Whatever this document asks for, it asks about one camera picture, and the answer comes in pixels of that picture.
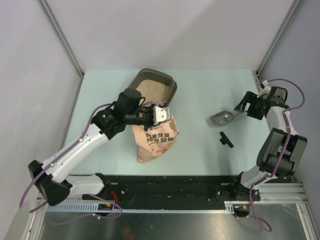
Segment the black bag sealing clip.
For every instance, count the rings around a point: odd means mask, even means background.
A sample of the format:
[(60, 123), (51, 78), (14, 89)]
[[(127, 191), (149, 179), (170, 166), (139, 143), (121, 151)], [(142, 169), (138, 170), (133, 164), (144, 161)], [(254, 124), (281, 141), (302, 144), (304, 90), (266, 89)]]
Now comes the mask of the black bag sealing clip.
[(219, 141), (221, 142), (221, 144), (222, 145), (228, 145), (228, 147), (232, 149), (234, 147), (234, 145), (230, 141), (230, 139), (226, 136), (226, 134), (223, 131), (221, 131), (219, 134), (220, 134)]

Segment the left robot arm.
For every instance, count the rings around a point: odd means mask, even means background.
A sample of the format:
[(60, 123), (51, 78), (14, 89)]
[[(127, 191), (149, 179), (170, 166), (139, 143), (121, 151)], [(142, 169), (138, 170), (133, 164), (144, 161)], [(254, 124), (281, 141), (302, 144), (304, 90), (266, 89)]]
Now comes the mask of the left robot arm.
[(72, 176), (70, 172), (91, 152), (110, 142), (126, 126), (139, 126), (143, 130), (160, 124), (162, 101), (145, 101), (136, 89), (127, 88), (112, 103), (97, 106), (91, 113), (81, 134), (67, 146), (43, 161), (33, 160), (28, 165), (31, 183), (22, 200), (35, 186), (45, 203), (56, 206), (73, 195), (95, 195), (100, 200), (110, 196), (111, 188), (101, 173)]

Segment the pink cat litter bag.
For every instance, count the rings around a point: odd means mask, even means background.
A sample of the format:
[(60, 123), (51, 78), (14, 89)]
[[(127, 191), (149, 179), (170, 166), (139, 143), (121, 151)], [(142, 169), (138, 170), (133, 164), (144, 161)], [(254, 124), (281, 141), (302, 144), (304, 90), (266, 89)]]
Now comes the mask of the pink cat litter bag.
[(142, 125), (133, 125), (132, 130), (138, 146), (137, 161), (141, 164), (162, 156), (174, 145), (180, 133), (173, 116), (148, 130), (144, 130)]

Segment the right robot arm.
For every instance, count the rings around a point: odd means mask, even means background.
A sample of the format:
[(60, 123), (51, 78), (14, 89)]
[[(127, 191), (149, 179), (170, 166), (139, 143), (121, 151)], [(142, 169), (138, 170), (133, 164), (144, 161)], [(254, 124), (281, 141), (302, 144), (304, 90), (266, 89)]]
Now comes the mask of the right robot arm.
[(266, 86), (259, 94), (247, 91), (234, 108), (236, 112), (246, 113), (254, 119), (266, 118), (270, 127), (257, 155), (256, 165), (241, 172), (230, 188), (231, 196), (237, 201), (242, 201), (270, 180), (292, 176), (298, 168), (308, 140), (294, 129), (287, 98), (285, 88)]

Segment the silver metal scoop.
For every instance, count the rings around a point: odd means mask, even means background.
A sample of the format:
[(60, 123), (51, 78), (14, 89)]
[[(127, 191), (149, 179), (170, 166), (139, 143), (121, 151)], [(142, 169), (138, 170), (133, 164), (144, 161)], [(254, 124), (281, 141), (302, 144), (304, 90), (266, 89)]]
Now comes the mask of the silver metal scoop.
[(234, 121), (241, 112), (221, 111), (209, 117), (209, 120), (215, 126), (225, 126)]

